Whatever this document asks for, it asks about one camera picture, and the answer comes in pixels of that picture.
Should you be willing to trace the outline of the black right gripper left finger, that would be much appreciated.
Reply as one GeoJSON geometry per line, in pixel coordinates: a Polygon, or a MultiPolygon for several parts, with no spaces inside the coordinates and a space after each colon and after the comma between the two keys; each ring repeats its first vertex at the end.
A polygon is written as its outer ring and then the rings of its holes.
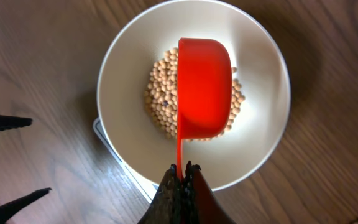
{"type": "Polygon", "coordinates": [[[151,204],[138,224],[181,223],[180,189],[177,167],[172,164],[164,173],[151,204]]]}

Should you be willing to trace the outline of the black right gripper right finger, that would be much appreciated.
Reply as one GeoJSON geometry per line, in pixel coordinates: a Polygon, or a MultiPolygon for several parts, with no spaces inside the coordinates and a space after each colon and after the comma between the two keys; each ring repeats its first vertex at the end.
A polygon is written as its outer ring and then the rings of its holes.
{"type": "Polygon", "coordinates": [[[198,164],[188,161],[183,181],[183,219],[191,224],[235,224],[220,206],[198,164]]]}

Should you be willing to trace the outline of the red measuring scoop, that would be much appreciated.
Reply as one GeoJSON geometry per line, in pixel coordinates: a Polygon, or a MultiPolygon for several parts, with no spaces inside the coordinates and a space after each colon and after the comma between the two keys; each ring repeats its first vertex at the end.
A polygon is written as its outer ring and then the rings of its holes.
{"type": "Polygon", "coordinates": [[[177,177],[183,179],[182,141],[218,135],[231,110],[232,67],[226,48],[213,39],[182,37],[177,65],[177,177]]]}

